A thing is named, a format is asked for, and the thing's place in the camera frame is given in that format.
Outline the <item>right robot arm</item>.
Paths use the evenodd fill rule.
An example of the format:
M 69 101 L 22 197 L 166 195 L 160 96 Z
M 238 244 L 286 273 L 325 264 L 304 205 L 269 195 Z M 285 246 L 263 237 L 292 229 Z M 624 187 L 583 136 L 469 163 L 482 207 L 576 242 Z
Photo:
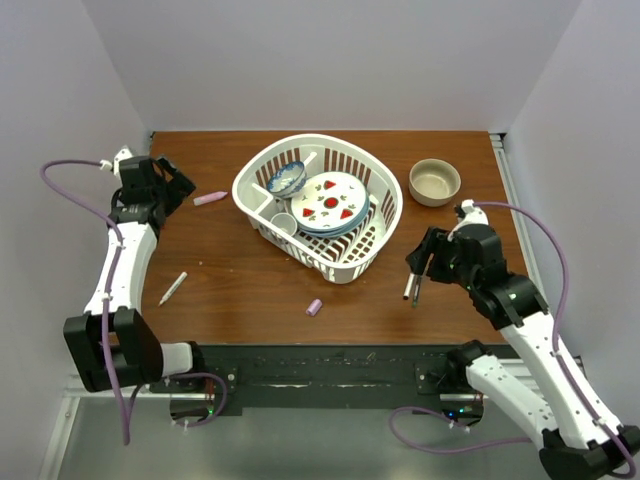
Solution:
M 452 390 L 488 396 L 526 434 L 552 479 L 600 479 L 632 465 L 638 427 L 623 424 L 589 385 L 554 337 L 554 318 L 542 294 L 528 277 L 509 270 L 490 226 L 431 227 L 406 261 L 414 282 L 427 277 L 461 286 L 538 387 L 531 390 L 483 344 L 471 341 L 449 353 L 445 379 Z

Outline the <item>pink highlighter pen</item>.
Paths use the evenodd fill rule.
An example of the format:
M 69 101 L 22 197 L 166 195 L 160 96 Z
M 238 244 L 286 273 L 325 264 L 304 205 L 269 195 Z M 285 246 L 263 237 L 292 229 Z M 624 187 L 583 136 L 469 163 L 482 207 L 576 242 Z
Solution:
M 226 191 L 217 191 L 212 192 L 206 195 L 202 195 L 193 199 L 193 204 L 195 206 L 202 206 L 209 203 L 217 202 L 224 199 L 228 193 Z

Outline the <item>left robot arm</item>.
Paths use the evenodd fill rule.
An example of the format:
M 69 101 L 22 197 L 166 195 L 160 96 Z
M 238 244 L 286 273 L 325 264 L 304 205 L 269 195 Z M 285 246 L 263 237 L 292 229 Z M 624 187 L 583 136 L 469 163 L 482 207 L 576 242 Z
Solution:
M 195 185 L 168 159 L 138 156 L 128 148 L 116 154 L 113 167 L 122 185 L 111 199 L 105 262 L 83 314 L 66 320 L 65 342 L 90 392 L 111 389 L 110 370 L 122 387 L 171 376 L 183 391 L 196 392 L 207 380 L 198 345 L 160 342 L 141 314 L 160 231 Z

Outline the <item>purple highlighter cap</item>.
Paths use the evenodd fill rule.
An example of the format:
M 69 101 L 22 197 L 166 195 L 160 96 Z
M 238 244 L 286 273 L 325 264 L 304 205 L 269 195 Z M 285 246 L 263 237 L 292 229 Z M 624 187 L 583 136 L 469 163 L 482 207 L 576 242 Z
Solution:
M 315 316 L 322 308 L 323 302 L 320 299 L 314 299 L 306 309 L 306 314 L 309 316 Z

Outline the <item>white pen with black tip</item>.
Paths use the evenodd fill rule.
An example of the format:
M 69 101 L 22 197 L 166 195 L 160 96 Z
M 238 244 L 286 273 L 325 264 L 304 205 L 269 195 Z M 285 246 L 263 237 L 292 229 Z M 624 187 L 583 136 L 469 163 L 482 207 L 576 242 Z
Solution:
M 408 300 L 409 298 L 412 297 L 415 281 L 416 281 L 416 276 L 413 273 L 410 273 L 407 279 L 407 283 L 405 285 L 404 292 L 403 292 L 404 300 Z

